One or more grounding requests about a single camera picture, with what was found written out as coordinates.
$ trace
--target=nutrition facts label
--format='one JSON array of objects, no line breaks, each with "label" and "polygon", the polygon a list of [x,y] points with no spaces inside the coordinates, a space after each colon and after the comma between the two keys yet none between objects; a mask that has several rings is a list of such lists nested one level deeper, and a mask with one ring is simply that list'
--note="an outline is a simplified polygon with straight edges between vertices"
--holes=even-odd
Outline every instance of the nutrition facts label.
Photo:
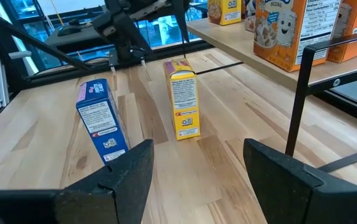
[{"label": "nutrition facts label", "polygon": [[186,109],[197,105],[195,78],[172,81],[171,86],[175,109]]},{"label": "nutrition facts label", "polygon": [[[306,46],[330,40],[340,7],[340,0],[307,0],[304,10],[296,65],[302,62]],[[328,49],[315,52],[314,60],[326,57]]]},{"label": "nutrition facts label", "polygon": [[113,153],[109,153],[103,156],[103,158],[105,159],[105,161],[112,161],[114,159],[116,159],[117,157],[123,155],[126,151],[124,151],[124,149],[119,150],[117,152],[113,152]]},{"label": "nutrition facts label", "polygon": [[185,129],[185,130],[179,130],[178,131],[178,136],[189,136],[192,134],[197,134],[199,133],[199,128],[189,128],[189,129]]},{"label": "nutrition facts label", "polygon": [[239,17],[240,17],[240,12],[239,11],[228,12],[228,13],[225,13],[224,20],[225,21],[230,21],[230,20],[233,20],[233,19],[238,19]]},{"label": "nutrition facts label", "polygon": [[79,109],[79,113],[90,134],[116,126],[106,101],[84,106]]}]

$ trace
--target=screw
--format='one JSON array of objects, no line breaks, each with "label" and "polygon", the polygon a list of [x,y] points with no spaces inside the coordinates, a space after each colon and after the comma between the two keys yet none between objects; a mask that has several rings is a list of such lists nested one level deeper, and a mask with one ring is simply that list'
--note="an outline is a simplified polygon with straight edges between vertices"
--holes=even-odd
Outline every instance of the screw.
[{"label": "screw", "polygon": [[340,84],[340,79],[336,79],[334,82],[333,82],[333,87],[336,87]]}]

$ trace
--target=wood grain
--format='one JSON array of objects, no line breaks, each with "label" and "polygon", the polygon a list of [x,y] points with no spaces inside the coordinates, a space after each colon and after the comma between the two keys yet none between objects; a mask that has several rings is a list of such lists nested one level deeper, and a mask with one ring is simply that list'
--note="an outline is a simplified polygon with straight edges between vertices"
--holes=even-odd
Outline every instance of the wood grain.
[{"label": "wood grain", "polygon": [[[286,72],[256,56],[253,53],[254,34],[245,30],[243,21],[229,26],[220,26],[209,22],[208,19],[200,19],[188,22],[188,31],[250,65],[275,82],[291,90],[296,89],[298,71]],[[345,63],[326,62],[313,67],[310,83],[354,70],[357,70],[357,57]]]},{"label": "wood grain", "polygon": [[[187,58],[195,69],[237,62],[217,49]],[[0,189],[61,189],[102,166],[75,99],[81,83],[106,78],[130,144],[155,140],[143,224],[266,223],[247,176],[243,141],[254,138],[282,152],[294,93],[247,65],[199,75],[202,135],[177,141],[161,64],[20,92],[0,114]],[[317,167],[354,152],[357,119],[307,98],[295,157]],[[357,184],[357,164],[333,175]]]}]

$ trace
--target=cereal box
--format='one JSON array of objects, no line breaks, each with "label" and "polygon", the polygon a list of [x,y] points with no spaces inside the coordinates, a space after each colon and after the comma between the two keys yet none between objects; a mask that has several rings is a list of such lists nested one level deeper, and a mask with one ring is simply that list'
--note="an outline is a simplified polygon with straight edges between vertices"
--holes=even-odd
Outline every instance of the cereal box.
[{"label": "cereal box", "polygon": [[[357,0],[343,0],[333,37],[357,34]],[[357,41],[331,47],[328,60],[344,62],[357,56]]]},{"label": "cereal box", "polygon": [[247,31],[254,32],[255,28],[255,8],[256,8],[256,0],[244,0],[245,2],[245,29]]},{"label": "cereal box", "polygon": [[208,0],[207,8],[209,21],[215,24],[228,25],[241,20],[240,0]]},{"label": "cereal box", "polygon": [[186,59],[163,63],[177,140],[201,135],[196,74]]},{"label": "cereal box", "polygon": [[106,79],[83,83],[76,108],[105,165],[129,150]]},{"label": "cereal box", "polygon": [[[332,38],[340,0],[256,0],[254,53],[286,71],[300,69],[306,46]],[[328,50],[315,53],[324,63]]]}]

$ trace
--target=wooden shelf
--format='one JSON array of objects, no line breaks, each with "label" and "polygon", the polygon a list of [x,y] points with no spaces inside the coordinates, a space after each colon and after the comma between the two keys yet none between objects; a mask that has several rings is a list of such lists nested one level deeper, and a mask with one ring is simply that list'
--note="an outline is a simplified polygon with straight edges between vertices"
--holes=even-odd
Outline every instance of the wooden shelf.
[{"label": "wooden shelf", "polygon": [[[298,71],[286,72],[253,53],[253,33],[246,31],[244,22],[220,26],[207,19],[188,22],[188,31],[215,47],[243,61],[250,67],[269,77],[280,85],[296,89]],[[357,57],[345,63],[326,62],[312,69],[309,83],[340,76],[357,70]]]}]

